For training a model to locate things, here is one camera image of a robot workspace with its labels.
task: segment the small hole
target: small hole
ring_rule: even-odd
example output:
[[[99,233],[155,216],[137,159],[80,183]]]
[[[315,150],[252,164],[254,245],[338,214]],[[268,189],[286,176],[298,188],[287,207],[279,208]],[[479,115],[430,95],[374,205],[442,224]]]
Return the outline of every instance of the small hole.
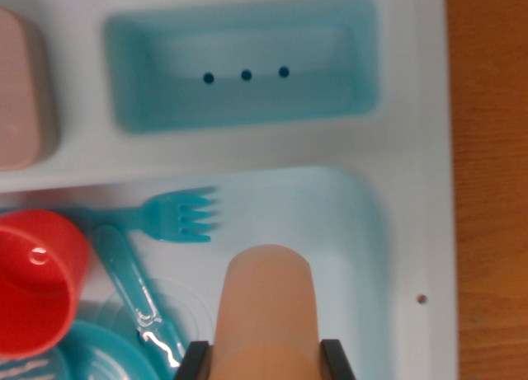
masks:
[[[244,69],[240,76],[242,77],[244,81],[248,81],[252,78],[251,71],[249,71],[248,69]]]
[[[288,67],[280,67],[279,75],[281,77],[288,77],[290,75],[290,69]]]
[[[205,73],[204,74],[204,82],[210,85],[212,82],[215,81],[215,76],[212,73]]]
[[[420,304],[426,304],[427,303],[427,296],[426,295],[423,295],[423,294],[420,294],[418,296],[416,296],[416,301]]]

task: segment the white plastic surface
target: white plastic surface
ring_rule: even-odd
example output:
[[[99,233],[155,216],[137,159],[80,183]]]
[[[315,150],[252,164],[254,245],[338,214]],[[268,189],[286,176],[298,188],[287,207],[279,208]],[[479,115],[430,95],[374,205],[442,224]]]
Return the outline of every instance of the white plastic surface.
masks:
[[[290,246],[313,266],[321,336],[342,339],[359,379],[457,378],[443,0],[375,0],[381,101],[365,117],[125,133],[112,115],[101,35],[106,18],[123,10],[243,1],[0,0],[36,22],[48,40],[61,123],[57,152],[27,170],[2,173],[0,191],[95,185],[38,196],[107,206],[138,204],[168,188],[214,185],[219,226],[210,245],[169,246],[134,235],[154,278],[188,287],[214,320],[232,256],[258,243]],[[354,179],[321,168],[227,174],[305,165],[354,171],[366,181],[387,220],[379,228],[387,251],[376,256],[369,238],[356,240],[350,225],[365,220],[354,218]],[[14,204],[27,195],[0,199]],[[378,264],[386,264],[387,279]],[[103,302],[113,292],[102,268],[93,266],[84,298]],[[426,305],[416,302],[420,293],[428,296]],[[376,326],[382,327],[370,340],[365,335]],[[385,350],[373,348],[384,341]]]

